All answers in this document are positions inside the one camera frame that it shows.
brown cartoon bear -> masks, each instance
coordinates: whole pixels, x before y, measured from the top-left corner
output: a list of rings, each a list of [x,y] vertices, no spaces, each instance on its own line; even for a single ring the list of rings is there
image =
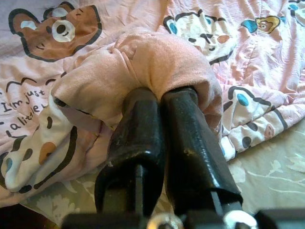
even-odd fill
[[[102,24],[95,6],[75,9],[69,2],[44,12],[40,23],[27,10],[14,9],[9,15],[10,31],[21,37],[25,53],[47,62],[74,55],[96,41]]]

black metal clamp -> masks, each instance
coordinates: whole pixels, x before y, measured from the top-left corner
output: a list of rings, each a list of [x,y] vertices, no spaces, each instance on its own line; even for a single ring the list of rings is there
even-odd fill
[[[96,179],[98,213],[68,215],[62,229],[305,228],[304,209],[262,210],[255,216],[242,211],[242,197],[193,88],[166,93],[161,105],[148,89],[136,89],[125,98],[122,113]],[[150,218],[164,171],[175,215]]]

pink blanket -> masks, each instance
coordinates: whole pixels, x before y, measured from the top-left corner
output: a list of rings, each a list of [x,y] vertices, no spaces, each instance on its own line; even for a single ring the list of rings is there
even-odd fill
[[[0,9],[0,207],[105,161],[139,86],[194,85],[227,160],[305,116],[304,0],[30,2]]]

black clamp jaw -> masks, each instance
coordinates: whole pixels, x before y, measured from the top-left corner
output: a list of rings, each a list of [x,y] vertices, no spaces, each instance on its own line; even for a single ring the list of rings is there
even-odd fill
[[[242,211],[242,197],[193,88],[170,91],[161,104],[148,89],[135,89],[122,113],[96,179],[98,213],[70,214],[62,229],[305,228],[304,209],[262,210],[254,217]],[[150,218],[164,177],[175,215]]]

